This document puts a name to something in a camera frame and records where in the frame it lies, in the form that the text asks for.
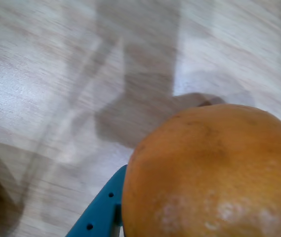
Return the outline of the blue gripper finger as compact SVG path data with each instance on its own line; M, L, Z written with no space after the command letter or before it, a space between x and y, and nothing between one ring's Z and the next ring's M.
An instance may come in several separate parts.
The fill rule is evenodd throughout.
M121 199L127 166L104 185L66 237L118 237L123 227Z

